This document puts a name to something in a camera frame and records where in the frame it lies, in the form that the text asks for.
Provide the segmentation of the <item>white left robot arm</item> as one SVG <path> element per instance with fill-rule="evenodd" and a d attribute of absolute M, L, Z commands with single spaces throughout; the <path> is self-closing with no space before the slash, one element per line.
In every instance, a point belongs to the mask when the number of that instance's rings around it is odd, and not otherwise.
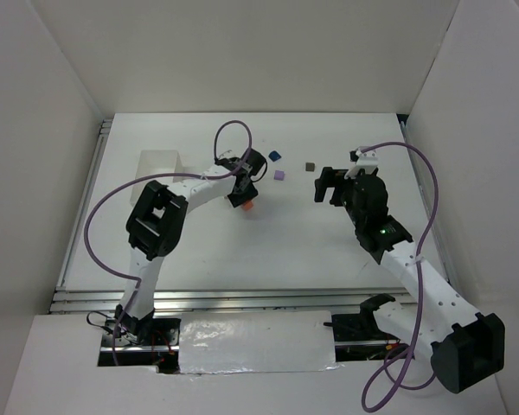
<path fill-rule="evenodd" d="M 254 178 L 266 172 L 267 160 L 256 150 L 248 158 L 227 152 L 202 174 L 180 182 L 148 182 L 126 223 L 131 247 L 130 274 L 115 310 L 119 325 L 137 342 L 151 337 L 154 293 L 164 258 L 178 245 L 187 215 L 216 198 L 238 208 L 258 196 Z"/>

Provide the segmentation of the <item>purple wood cube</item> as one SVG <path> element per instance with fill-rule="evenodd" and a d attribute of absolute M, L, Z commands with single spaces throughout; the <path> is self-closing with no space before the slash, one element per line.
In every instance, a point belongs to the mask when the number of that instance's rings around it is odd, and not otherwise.
<path fill-rule="evenodd" d="M 282 171 L 282 170 L 276 170 L 274 172 L 274 177 L 273 177 L 276 181 L 284 181 L 285 179 L 285 172 Z"/>

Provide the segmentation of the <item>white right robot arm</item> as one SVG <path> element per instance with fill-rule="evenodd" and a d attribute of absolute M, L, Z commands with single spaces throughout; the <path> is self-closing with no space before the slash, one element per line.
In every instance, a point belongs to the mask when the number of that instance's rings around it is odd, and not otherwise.
<path fill-rule="evenodd" d="M 404 342 L 416 334 L 414 357 L 428 361 L 451 393 L 461 393 L 501 371 L 503 321 L 494 313 L 482 314 L 416 252 L 412 235 L 388 212 L 384 181 L 363 169 L 350 178 L 345 169 L 325 167 L 315 181 L 314 200 L 323 201 L 328 189 L 333 191 L 330 205 L 345 208 L 360 246 L 422 307 L 417 313 L 389 294 L 376 295 L 361 303 L 359 328 Z"/>

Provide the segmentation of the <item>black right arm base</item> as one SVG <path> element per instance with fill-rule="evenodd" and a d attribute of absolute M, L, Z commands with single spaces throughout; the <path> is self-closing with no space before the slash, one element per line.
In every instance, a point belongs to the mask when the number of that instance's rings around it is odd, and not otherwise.
<path fill-rule="evenodd" d="M 374 322 L 370 322 L 361 313 L 333 314 L 323 326 L 332 329 L 335 342 L 400 342 L 394 335 L 379 330 Z"/>

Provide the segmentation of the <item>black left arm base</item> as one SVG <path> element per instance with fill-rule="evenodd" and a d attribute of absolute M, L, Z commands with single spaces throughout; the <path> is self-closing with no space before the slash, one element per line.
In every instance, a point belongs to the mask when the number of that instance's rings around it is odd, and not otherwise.
<path fill-rule="evenodd" d="M 181 328 L 180 318 L 154 317 L 137 334 L 133 334 L 128 328 L 121 325 L 117 330 L 116 336 L 113 336 L 114 319 L 105 313 L 97 312 L 97 315 L 103 317 L 104 321 L 93 322 L 91 314 L 94 314 L 94 311 L 86 315 L 86 323 L 101 331 L 100 346 L 106 351 L 112 350 L 112 344 L 115 344 L 115 348 L 122 352 L 158 349 L 174 353 L 178 350 Z"/>

